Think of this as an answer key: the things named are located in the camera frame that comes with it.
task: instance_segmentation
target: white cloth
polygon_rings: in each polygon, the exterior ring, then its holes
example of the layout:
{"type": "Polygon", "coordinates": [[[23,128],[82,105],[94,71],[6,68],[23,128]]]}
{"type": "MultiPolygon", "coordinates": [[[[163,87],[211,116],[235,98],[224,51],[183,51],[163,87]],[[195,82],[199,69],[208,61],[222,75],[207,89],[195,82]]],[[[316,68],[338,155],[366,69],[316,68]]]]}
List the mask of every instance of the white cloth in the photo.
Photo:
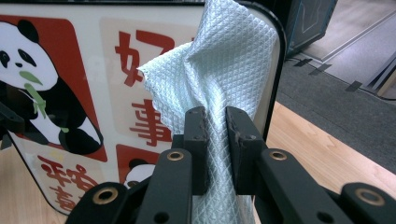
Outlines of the white cloth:
{"type": "Polygon", "coordinates": [[[254,223],[249,196],[233,189],[225,106],[253,119],[271,64],[276,31],[233,0],[206,1],[194,41],[139,68],[154,107],[173,134],[183,133],[185,112],[203,105],[207,115],[206,195],[193,199],[193,223],[254,223]]]}

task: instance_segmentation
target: red chinese character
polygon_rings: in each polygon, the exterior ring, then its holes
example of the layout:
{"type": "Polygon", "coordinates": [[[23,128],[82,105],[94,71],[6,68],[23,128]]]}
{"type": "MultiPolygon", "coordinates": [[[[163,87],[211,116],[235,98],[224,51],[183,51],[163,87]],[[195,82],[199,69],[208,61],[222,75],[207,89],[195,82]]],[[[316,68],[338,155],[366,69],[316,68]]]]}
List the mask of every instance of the red chinese character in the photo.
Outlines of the red chinese character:
{"type": "Polygon", "coordinates": [[[87,191],[92,187],[98,185],[92,178],[87,176],[87,170],[81,165],[76,165],[76,171],[67,169],[66,173],[70,176],[71,181],[76,184],[79,189],[87,191]]]}
{"type": "Polygon", "coordinates": [[[137,122],[135,125],[139,128],[130,128],[130,130],[140,133],[139,137],[149,139],[148,146],[156,147],[157,141],[172,141],[171,132],[161,124],[161,114],[154,110],[152,100],[144,100],[143,105],[132,104],[132,106],[140,109],[136,110],[135,114],[137,119],[143,122],[137,122]]]}
{"type": "MultiPolygon", "coordinates": [[[[137,70],[137,67],[140,64],[139,51],[130,48],[130,34],[119,32],[119,40],[120,45],[115,47],[115,51],[120,55],[122,72],[128,76],[125,79],[124,84],[132,87],[136,81],[141,82],[143,80],[143,77],[139,76],[137,70]],[[128,59],[130,57],[132,57],[132,63],[130,67],[128,67],[128,59]]],[[[141,30],[136,31],[136,40],[163,48],[161,54],[164,54],[175,47],[175,41],[171,37],[141,30]]]]}
{"type": "Polygon", "coordinates": [[[41,164],[41,168],[47,172],[47,176],[50,178],[57,179],[59,184],[64,187],[64,183],[71,183],[68,178],[65,178],[66,173],[62,170],[64,168],[60,163],[55,161],[50,161],[44,157],[37,156],[41,161],[46,164],[41,164]]]}
{"type": "Polygon", "coordinates": [[[73,210],[73,208],[76,206],[76,203],[69,199],[69,197],[72,197],[71,194],[65,192],[60,186],[58,186],[57,189],[52,187],[49,188],[55,190],[57,199],[55,202],[58,203],[62,209],[66,211],[73,210]]]}

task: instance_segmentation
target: panda illustration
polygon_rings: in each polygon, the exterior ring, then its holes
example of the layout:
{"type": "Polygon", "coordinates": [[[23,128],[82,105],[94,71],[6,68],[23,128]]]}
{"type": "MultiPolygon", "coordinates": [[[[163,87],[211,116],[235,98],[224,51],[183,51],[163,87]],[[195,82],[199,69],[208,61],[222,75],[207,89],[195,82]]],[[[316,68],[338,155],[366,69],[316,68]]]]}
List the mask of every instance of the panda illustration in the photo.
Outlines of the panda illustration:
{"type": "Polygon", "coordinates": [[[103,136],[76,95],[58,76],[29,21],[0,21],[0,101],[25,119],[29,139],[80,155],[93,153],[103,136]]]}
{"type": "Polygon", "coordinates": [[[146,161],[141,159],[133,159],[129,162],[129,168],[131,171],[125,177],[124,186],[127,189],[132,188],[148,177],[152,176],[155,165],[148,164],[146,161]]]}

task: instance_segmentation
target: wooden floor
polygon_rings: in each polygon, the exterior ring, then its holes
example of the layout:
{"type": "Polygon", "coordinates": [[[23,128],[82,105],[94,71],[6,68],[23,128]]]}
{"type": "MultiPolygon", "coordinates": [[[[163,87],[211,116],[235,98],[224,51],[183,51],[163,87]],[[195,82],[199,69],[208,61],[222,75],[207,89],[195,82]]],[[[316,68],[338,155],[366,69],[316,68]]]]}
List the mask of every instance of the wooden floor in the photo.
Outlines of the wooden floor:
{"type": "MultiPolygon", "coordinates": [[[[339,191],[347,182],[365,182],[396,198],[396,176],[352,148],[276,104],[269,147],[291,152],[320,185],[339,191]]],[[[15,149],[0,151],[0,223],[64,223],[66,216],[44,200],[15,149]]]]}

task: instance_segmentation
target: gray carpet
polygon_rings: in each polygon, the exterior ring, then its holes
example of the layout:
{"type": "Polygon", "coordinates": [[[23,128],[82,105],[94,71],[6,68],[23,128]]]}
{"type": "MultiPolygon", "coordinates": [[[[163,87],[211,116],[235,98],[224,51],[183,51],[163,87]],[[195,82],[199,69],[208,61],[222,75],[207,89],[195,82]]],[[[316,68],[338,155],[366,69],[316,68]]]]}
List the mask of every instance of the gray carpet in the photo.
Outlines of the gray carpet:
{"type": "Polygon", "coordinates": [[[396,174],[396,105],[309,64],[286,61],[276,99],[359,153],[396,174]]]}

